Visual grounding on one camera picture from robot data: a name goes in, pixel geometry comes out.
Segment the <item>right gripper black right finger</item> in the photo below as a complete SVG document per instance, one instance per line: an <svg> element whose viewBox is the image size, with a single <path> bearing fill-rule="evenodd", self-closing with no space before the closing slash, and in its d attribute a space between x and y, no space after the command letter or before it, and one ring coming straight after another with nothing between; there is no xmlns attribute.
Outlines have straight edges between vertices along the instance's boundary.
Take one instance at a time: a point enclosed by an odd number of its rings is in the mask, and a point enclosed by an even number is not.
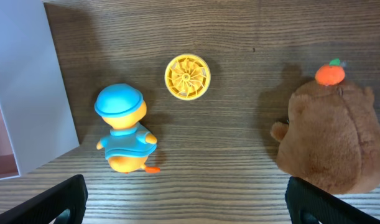
<svg viewBox="0 0 380 224"><path fill-rule="evenodd" d="M292 224L380 224L377 218L298 177L289 179L285 202Z"/></svg>

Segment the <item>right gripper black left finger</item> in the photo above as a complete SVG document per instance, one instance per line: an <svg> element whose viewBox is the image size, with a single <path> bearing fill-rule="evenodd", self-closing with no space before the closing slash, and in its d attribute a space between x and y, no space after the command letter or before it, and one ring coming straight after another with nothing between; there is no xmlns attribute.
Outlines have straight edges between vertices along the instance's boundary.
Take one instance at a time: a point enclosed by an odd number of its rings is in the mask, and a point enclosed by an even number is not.
<svg viewBox="0 0 380 224"><path fill-rule="evenodd" d="M0 224L67 223L81 224L88 191L81 174L0 214Z"/></svg>

